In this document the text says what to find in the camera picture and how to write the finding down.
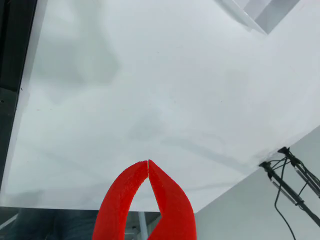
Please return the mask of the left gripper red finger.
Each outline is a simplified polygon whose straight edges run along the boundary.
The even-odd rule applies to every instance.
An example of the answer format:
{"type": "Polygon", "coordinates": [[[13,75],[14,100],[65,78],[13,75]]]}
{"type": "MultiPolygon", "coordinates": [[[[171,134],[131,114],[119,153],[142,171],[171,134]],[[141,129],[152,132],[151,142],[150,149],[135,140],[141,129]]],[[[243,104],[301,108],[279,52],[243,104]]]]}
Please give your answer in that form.
{"type": "Polygon", "coordinates": [[[182,188],[152,160],[148,161],[148,178],[161,214],[149,239],[196,240],[194,211],[182,188]]]}
{"type": "Polygon", "coordinates": [[[123,240],[129,209],[139,187],[148,177],[148,162],[126,168],[112,183],[97,214],[93,240],[123,240]]]}

